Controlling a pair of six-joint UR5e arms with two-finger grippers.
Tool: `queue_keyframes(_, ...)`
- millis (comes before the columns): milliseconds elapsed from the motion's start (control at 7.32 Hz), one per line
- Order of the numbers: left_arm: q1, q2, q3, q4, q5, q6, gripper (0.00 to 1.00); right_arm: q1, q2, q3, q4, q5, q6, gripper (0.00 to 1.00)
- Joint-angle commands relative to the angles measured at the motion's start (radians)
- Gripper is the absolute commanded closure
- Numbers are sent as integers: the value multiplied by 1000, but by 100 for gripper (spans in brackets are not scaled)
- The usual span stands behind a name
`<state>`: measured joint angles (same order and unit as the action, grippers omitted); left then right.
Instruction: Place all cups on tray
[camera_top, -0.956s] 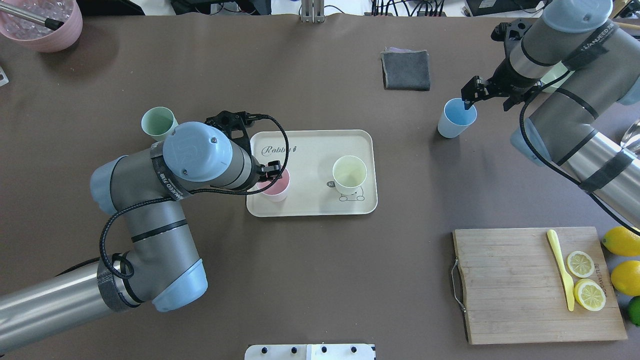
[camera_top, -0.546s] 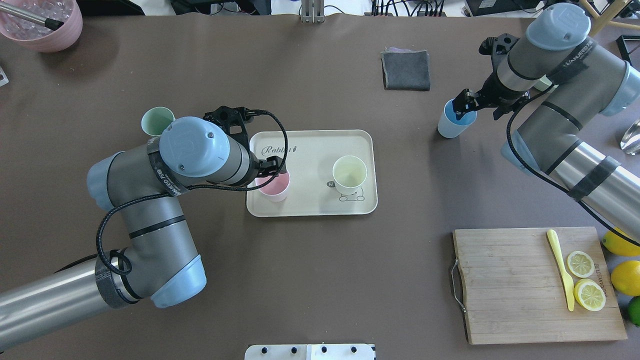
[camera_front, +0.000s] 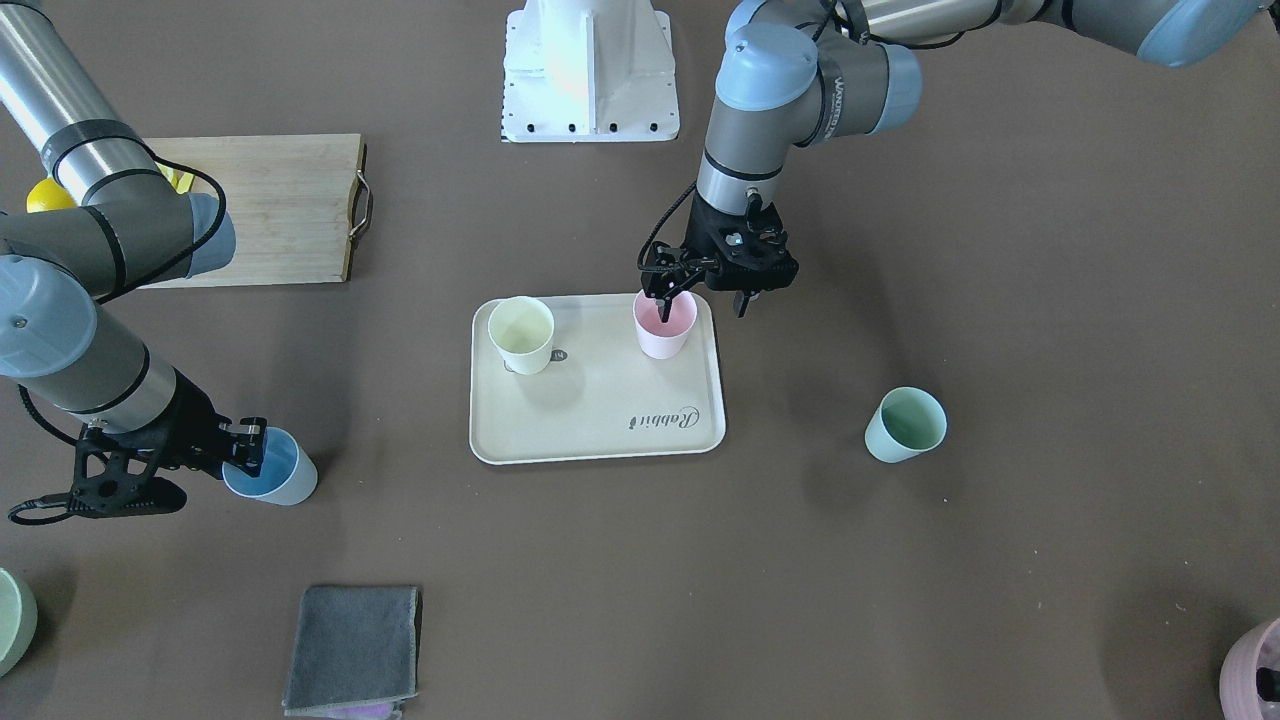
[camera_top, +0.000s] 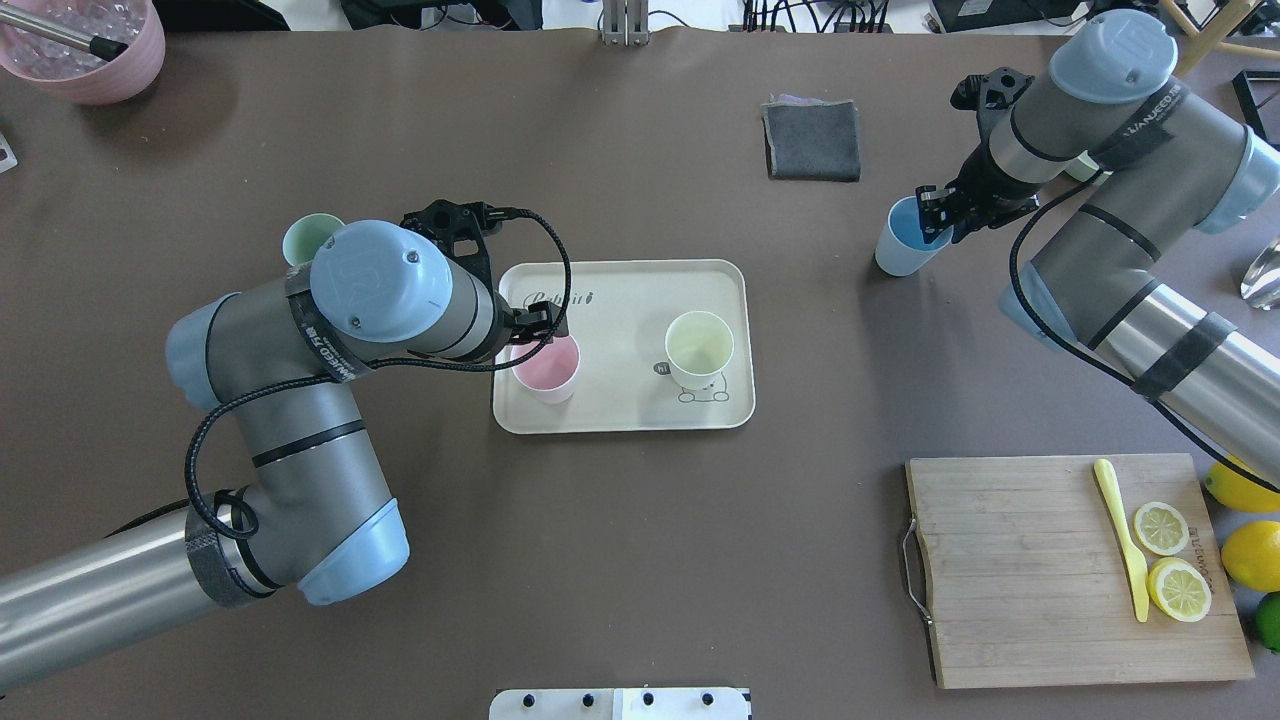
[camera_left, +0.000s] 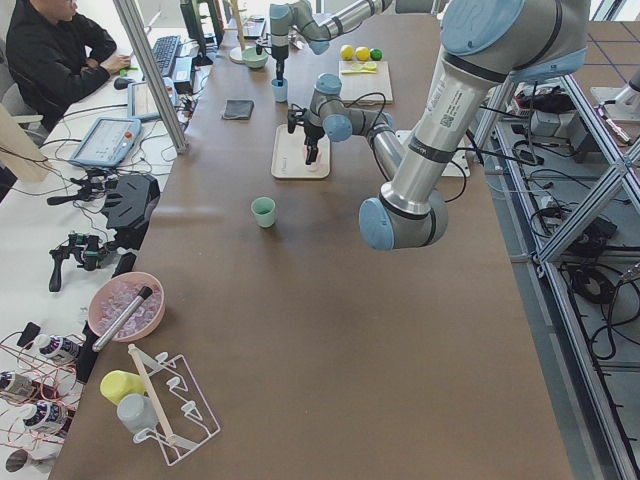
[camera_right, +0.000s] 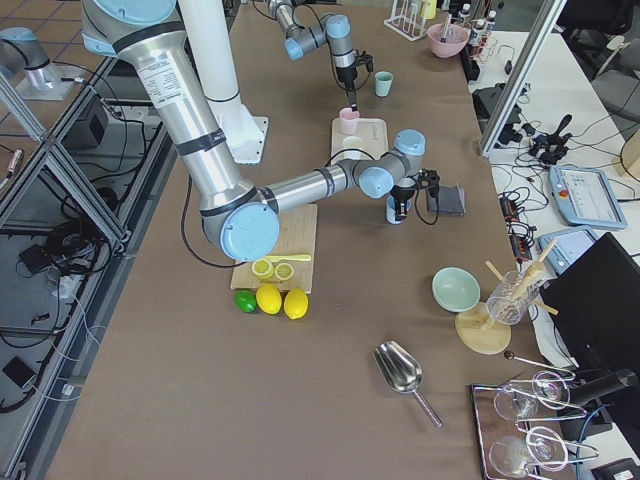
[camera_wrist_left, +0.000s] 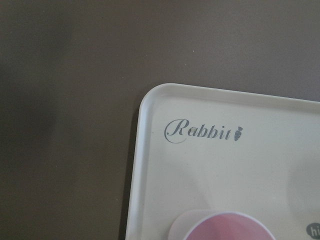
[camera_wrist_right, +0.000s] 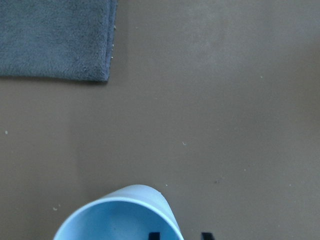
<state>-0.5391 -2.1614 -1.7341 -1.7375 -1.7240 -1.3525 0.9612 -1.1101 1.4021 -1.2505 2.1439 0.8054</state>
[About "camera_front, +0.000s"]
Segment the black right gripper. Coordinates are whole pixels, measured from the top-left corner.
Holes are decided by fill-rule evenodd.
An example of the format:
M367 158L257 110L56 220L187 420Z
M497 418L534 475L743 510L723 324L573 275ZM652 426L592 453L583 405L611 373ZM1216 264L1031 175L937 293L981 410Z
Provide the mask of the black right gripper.
M215 410L200 387L179 378L175 393L161 415L140 430L140 447L148 457L157 457L164 468L184 466L219 480L259 478L266 438L265 416L230 421Z

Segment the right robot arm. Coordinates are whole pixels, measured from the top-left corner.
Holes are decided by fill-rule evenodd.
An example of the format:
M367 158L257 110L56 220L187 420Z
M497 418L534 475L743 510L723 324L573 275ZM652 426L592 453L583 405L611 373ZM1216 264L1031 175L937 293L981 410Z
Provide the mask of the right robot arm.
M3 218L3 374L23 400L74 416L73 445L87 456L259 475L266 421L218 414L105 309L230 263L223 190L178 193L35 1L3 4L3 105L72 197L67 209Z

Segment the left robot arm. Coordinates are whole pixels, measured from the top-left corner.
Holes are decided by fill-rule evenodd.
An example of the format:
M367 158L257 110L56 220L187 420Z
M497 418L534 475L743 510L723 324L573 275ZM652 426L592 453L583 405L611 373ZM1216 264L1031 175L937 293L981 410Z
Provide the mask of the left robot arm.
M791 147L905 124L923 94L916 53L995 24L1048 23L1161 67L1220 50L1275 1L742 1L724 29L716 100L680 246L637 255L662 322L692 287L753 299L797 261L774 196Z

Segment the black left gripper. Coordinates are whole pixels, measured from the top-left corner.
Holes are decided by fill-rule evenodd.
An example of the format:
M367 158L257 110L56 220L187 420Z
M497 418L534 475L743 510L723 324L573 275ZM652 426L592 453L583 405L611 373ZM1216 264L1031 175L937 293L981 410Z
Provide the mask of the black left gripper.
M799 264L787 247L788 233L774 204L760 200L748 202L745 215L733 215L713 208L701 196L694 197L684 241L684 259L703 272L707 287L714 291L737 291L733 299L736 318L744 318L756 293L788 287ZM655 290L655 306L662 323L668 323L675 299L682 290L669 281L660 281Z

